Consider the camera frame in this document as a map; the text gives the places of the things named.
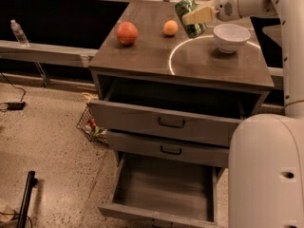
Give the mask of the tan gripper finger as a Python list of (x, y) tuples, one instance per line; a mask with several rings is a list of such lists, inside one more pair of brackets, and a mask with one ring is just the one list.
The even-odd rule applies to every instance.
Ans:
[(205, 24), (212, 22), (218, 11), (209, 5), (199, 7), (182, 16), (182, 22), (188, 25)]
[(206, 1), (199, 1), (199, 7), (209, 6), (214, 7), (217, 0), (206, 0)]

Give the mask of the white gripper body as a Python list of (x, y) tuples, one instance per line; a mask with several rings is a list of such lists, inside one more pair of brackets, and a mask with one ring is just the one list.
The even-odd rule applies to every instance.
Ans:
[(220, 21), (233, 21), (241, 18), (238, 0), (215, 0), (216, 17)]

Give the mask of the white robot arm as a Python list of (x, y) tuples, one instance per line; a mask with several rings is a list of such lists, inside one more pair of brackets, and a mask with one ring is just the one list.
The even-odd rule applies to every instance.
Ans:
[(212, 0), (185, 25), (278, 17), (285, 114), (243, 121), (230, 146), (228, 228), (304, 228), (304, 0)]

